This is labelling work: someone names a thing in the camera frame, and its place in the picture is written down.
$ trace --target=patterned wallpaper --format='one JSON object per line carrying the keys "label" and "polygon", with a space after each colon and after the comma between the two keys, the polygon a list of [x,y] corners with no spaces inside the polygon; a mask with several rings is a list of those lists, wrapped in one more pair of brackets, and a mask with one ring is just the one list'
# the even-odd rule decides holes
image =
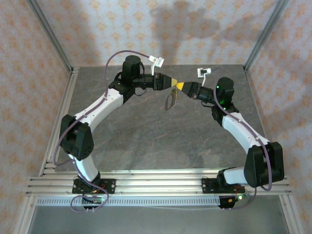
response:
{"label": "patterned wallpaper", "polygon": [[68,73],[26,0],[0,4],[0,233],[38,176]]}
{"label": "patterned wallpaper", "polygon": [[286,175],[312,233],[312,5],[291,0],[252,66],[250,83],[269,139],[284,149]]}
{"label": "patterned wallpaper", "polygon": [[38,2],[71,65],[101,66],[123,49],[162,56],[165,65],[244,64],[277,0]]}

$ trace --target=gray floor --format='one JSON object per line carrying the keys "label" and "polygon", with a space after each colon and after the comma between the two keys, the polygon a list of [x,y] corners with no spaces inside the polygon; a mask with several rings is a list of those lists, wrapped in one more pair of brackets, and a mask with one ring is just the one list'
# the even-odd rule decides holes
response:
{"label": "gray floor", "polygon": [[258,196],[235,211],[104,207],[77,214],[69,207],[36,207],[30,234],[287,234],[278,196]]}
{"label": "gray floor", "polygon": [[[254,100],[242,65],[174,65],[160,72],[179,81],[199,81],[196,69],[211,67],[205,86],[213,87],[221,77],[234,80],[234,104],[243,117],[263,134]],[[74,115],[103,94],[103,67],[80,68],[69,114]],[[109,67],[111,82],[120,66]],[[95,129],[92,156],[97,168],[110,170],[219,168],[243,166],[246,154],[236,140],[212,118],[199,100],[178,95],[175,108],[164,110],[171,89],[148,90],[133,96],[114,110]],[[61,151],[59,161],[67,159]],[[72,164],[57,171],[73,171]]]}

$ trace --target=yellow object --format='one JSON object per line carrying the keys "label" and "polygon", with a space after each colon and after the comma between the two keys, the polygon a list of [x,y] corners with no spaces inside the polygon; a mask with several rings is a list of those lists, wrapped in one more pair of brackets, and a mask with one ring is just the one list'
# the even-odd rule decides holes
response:
{"label": "yellow object", "polygon": [[184,82],[180,82],[180,83],[176,84],[176,87],[177,87],[179,90],[182,90],[183,85],[184,85]]}
{"label": "yellow object", "polygon": [[171,87],[175,86],[177,84],[177,80],[171,78]]}

